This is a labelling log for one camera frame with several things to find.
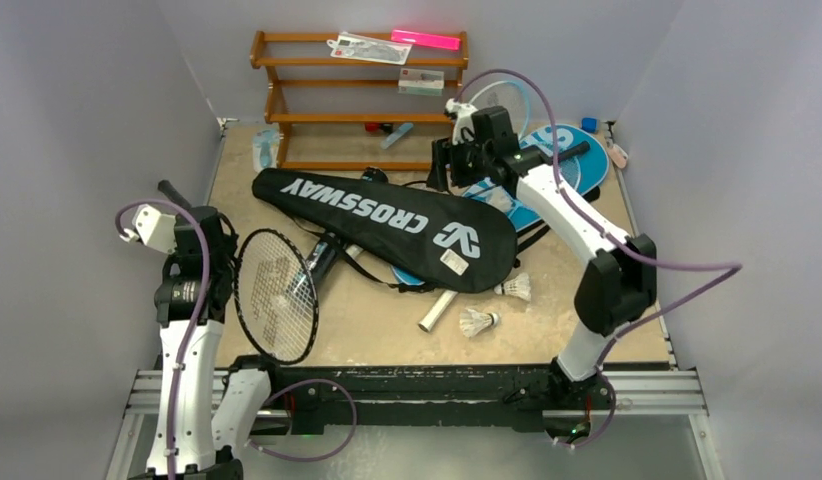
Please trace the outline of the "black Crossway racket bag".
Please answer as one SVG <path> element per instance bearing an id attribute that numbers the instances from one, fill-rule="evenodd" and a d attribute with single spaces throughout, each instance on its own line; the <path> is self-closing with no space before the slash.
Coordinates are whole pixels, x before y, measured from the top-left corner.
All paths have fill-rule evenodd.
<path id="1" fill-rule="evenodd" d="M 435 288 L 490 290 L 509 277 L 518 255 L 511 221 L 483 201 L 279 169 L 258 173 L 251 191 Z"/>

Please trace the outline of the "black badminton racket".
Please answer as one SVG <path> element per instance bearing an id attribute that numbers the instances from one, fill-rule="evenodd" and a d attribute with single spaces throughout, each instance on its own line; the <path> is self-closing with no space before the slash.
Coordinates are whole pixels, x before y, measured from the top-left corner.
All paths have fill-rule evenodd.
<path id="1" fill-rule="evenodd" d="M 169 181 L 160 181 L 158 189 L 184 210 L 194 208 Z M 204 268 L 195 307 L 203 306 L 208 275 Z M 234 304 L 238 323 L 259 354 L 280 365 L 294 365 L 310 353 L 318 328 L 316 287 L 299 250 L 280 232 L 264 228 L 251 232 L 243 241 L 238 239 L 233 292 L 228 303 Z M 154 305 L 164 336 L 162 348 L 170 357 L 177 352 L 193 311 L 162 312 L 160 286 Z M 201 310 L 196 323 L 223 323 L 225 312 L 226 307 L 222 312 Z"/>

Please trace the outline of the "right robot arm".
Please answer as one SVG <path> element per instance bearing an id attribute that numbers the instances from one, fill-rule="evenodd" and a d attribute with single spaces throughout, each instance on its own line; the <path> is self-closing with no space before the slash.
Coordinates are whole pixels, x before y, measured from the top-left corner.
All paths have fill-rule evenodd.
<path id="1" fill-rule="evenodd" d="M 639 320 L 657 296 L 656 246 L 629 235 L 563 178 L 557 147 L 521 147 L 508 111 L 450 99 L 449 137 L 432 144 L 427 184 L 437 191 L 489 179 L 533 210 L 572 250 L 584 270 L 574 297 L 578 323 L 555 357 L 551 399 L 571 407 L 588 391 L 615 336 Z"/>

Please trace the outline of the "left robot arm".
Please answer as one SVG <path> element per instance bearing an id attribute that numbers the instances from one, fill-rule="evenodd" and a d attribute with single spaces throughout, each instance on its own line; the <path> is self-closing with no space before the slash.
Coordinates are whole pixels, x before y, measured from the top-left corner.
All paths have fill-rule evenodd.
<path id="1" fill-rule="evenodd" d="M 162 382 L 150 453 L 141 479 L 241 479 L 241 454 L 259 408 L 284 399 L 285 382 L 255 357 L 234 370 L 235 383 L 213 400 L 215 359 L 233 292 L 237 235 L 215 208 L 140 201 L 126 242 L 166 254 L 154 295 Z"/>

